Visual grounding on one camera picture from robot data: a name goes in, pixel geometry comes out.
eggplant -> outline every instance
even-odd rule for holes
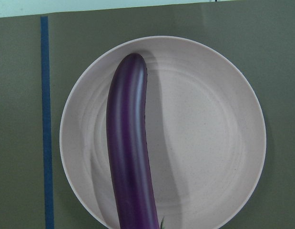
[[[121,229],[159,229],[145,132],[147,69],[138,53],[116,69],[107,101],[106,131]]]

blue tape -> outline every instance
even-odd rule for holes
[[[54,229],[48,17],[41,17],[43,176],[46,229]]]

speckled plate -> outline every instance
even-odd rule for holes
[[[121,44],[93,62],[66,102],[61,159],[80,202],[118,229],[105,130],[113,73],[124,56],[147,63],[146,134],[159,220],[168,229],[217,229],[247,202],[262,172],[266,133],[248,81],[200,43],[169,36]]]

olive green background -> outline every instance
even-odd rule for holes
[[[118,44],[172,35],[227,57],[248,79],[264,113],[267,152],[261,179],[222,228],[295,229],[295,0],[48,16],[55,228],[105,228],[77,200],[61,164],[60,119],[76,80]],[[44,228],[39,21],[39,16],[0,19],[0,228]]]

highlight on eggplant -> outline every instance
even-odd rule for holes
[[[131,53],[115,71],[106,111],[107,147],[121,229],[159,229],[146,143],[146,88],[146,63],[140,54]]]

